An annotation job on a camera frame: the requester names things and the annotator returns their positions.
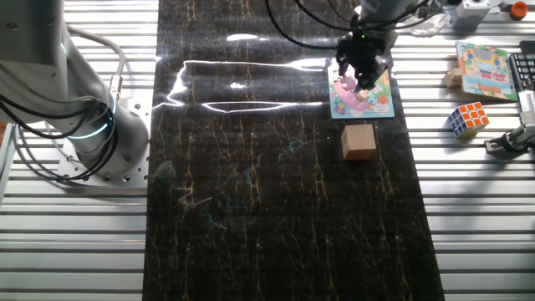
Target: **cartoon illustration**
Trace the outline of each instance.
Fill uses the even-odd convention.
[[[457,42],[465,92],[517,100],[507,69],[507,52],[487,46]]]
[[[329,67],[331,113],[335,119],[393,117],[390,81],[386,71],[371,91],[358,90],[357,80],[348,74],[354,70],[349,66],[347,74],[339,76],[338,65]]]

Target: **orange object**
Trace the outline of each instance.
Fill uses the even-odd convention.
[[[380,104],[382,104],[382,105],[386,105],[386,104],[388,104],[390,101],[389,101],[388,97],[382,95],[382,96],[380,96],[380,97],[377,99],[377,102],[380,103]]]
[[[501,93],[502,92],[502,89],[500,89],[498,87],[487,87],[487,86],[484,86],[482,84],[477,84],[477,88],[480,89],[480,90],[484,90],[484,91],[487,91],[487,92],[493,92],[493,93]]]
[[[524,17],[526,17],[527,14],[527,5],[526,3],[519,1],[517,3],[514,3],[511,6],[511,17],[513,17],[516,20],[522,20]]]

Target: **black cable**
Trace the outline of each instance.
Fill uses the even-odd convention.
[[[88,118],[89,114],[93,112],[93,110],[86,110],[85,113],[82,115],[82,118],[80,118],[80,121],[78,124],[70,131],[67,131],[61,135],[48,135],[43,134],[38,130],[33,129],[31,126],[27,125],[23,120],[18,118],[2,101],[0,101],[0,109],[2,109],[6,115],[9,116],[13,121],[21,125],[25,130],[34,133],[35,135],[38,135],[39,137],[46,138],[46,139],[62,139],[65,137],[68,137],[74,133],[76,133],[80,127],[82,127],[82,124],[85,122],[85,120]]]
[[[301,43],[299,42],[298,40],[290,37],[289,35],[287,35],[282,28],[280,28],[280,26],[278,26],[278,23],[277,23],[277,20],[275,20],[275,17],[273,16],[273,11],[271,10],[271,8],[269,7],[269,0],[265,0],[266,2],[266,9],[267,9],[267,15],[269,16],[269,18],[271,19],[271,23],[273,23],[273,26],[275,26],[275,28],[277,29],[277,31],[283,36],[285,37],[288,41],[298,45],[298,46],[301,46],[301,47],[305,47],[305,48],[309,48],[309,49],[316,49],[316,50],[335,50],[338,48],[338,45],[335,45],[335,46],[317,46],[317,45],[310,45],[310,44],[307,44],[307,43]]]
[[[29,146],[28,146],[28,142],[26,141],[26,137],[24,136],[24,133],[21,129],[21,126],[19,126],[19,135],[20,135],[20,139],[23,143],[23,146],[24,146],[24,149],[26,150],[26,152],[28,153],[28,155],[30,156],[30,158],[32,159],[32,161],[37,164],[39,167],[41,167],[44,171],[48,172],[50,175],[53,175],[54,177],[52,176],[48,176],[48,175],[44,175],[43,173],[41,173],[40,171],[38,171],[37,169],[33,168],[31,166],[31,163],[28,162],[28,160],[26,159],[26,157],[23,155],[23,153],[20,151],[20,149],[18,148],[18,143],[16,141],[16,138],[14,138],[14,143],[15,143],[15,148],[16,148],[16,151],[18,153],[18,156],[21,158],[21,161],[23,161],[23,163],[31,170],[33,171],[36,175],[38,176],[41,176],[41,177],[44,177],[48,180],[54,180],[54,181],[73,181],[73,180],[81,180],[81,179],[84,179],[86,177],[89,177],[89,176],[92,176],[94,175],[95,173],[97,173],[98,171],[100,171],[104,165],[110,160],[111,156],[114,154],[115,152],[115,149],[117,148],[117,143],[118,143],[118,136],[117,134],[115,133],[115,127],[116,127],[116,124],[115,124],[115,120],[113,120],[113,115],[111,114],[111,112],[109,112],[109,116],[110,118],[112,119],[112,123],[113,123],[113,127],[112,127],[112,131],[110,132],[111,135],[113,135],[112,137],[112,141],[108,141],[104,147],[103,147],[103,150],[99,156],[99,158],[97,158],[97,160],[95,161],[95,163],[87,169],[87,171],[84,171],[82,172],[81,174],[77,175],[77,176],[71,176],[71,177],[65,177],[65,176],[61,176],[53,171],[51,171],[50,169],[46,168],[45,166],[43,166],[41,163],[39,163],[37,161],[37,159],[35,158],[35,156],[33,155],[32,151],[30,150]],[[104,151],[104,149],[106,149],[106,146],[109,145],[109,143],[112,143],[112,146]]]
[[[347,21],[347,22],[351,22],[351,20],[345,18],[344,16],[342,16],[342,14],[338,11],[338,9],[334,6],[333,4],[333,0],[327,0],[327,2],[329,3],[329,6],[333,9],[334,13],[336,13],[336,15],[341,18],[342,20],[344,21]]]
[[[418,8],[420,7],[423,7],[425,5],[427,5],[428,1],[424,1],[422,3],[419,3],[418,5],[414,6],[413,8],[407,10],[406,12],[402,13],[399,17],[397,18],[394,18],[388,22],[383,22],[383,23],[380,23],[379,25],[374,25],[374,26],[368,26],[368,27],[362,27],[362,28],[343,28],[343,27],[340,27],[340,26],[336,26],[336,25],[333,25],[331,23],[327,23],[325,22],[323,19],[319,18],[318,16],[316,16],[314,13],[312,13],[311,11],[309,11],[299,0],[293,0],[298,6],[299,8],[301,8],[301,10],[306,13],[309,17],[311,17],[312,19],[316,20],[317,22],[329,27],[329,28],[332,28],[332,29],[338,29],[338,30],[344,30],[344,31],[353,31],[353,32],[357,32],[357,33],[362,33],[364,31],[368,31],[368,30],[376,30],[376,29],[384,29],[386,26],[388,25],[391,25],[391,24],[394,24],[394,23],[398,23],[402,18],[408,16],[408,15],[411,15],[412,13],[416,13],[416,11],[418,10]]]
[[[28,109],[28,108],[26,108],[24,106],[21,106],[21,105],[17,104],[16,102],[9,100],[7,97],[5,97],[2,94],[0,94],[0,100],[5,102],[8,105],[11,105],[15,109],[21,110],[24,113],[28,113],[30,115],[34,115],[34,116],[42,117],[42,118],[46,118],[46,119],[52,119],[52,120],[60,120],[60,119],[67,119],[67,118],[75,117],[75,116],[78,116],[78,115],[82,115],[87,110],[87,109],[81,109],[81,110],[77,110],[77,111],[75,111],[73,113],[66,114],[66,115],[49,115],[49,114],[45,114],[45,113],[36,112],[34,110],[30,110],[30,109]]]

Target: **wooden block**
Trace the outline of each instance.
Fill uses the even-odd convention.
[[[446,87],[448,88],[455,88],[455,87],[461,87],[462,84],[462,70],[459,68],[454,68],[448,73],[446,73],[446,76],[442,79]]]
[[[374,127],[347,125],[342,133],[344,160],[370,160],[375,157]]]

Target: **keyboard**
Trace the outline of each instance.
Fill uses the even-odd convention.
[[[526,90],[526,80],[530,75],[535,81],[535,54],[511,54],[509,61],[517,92]]]

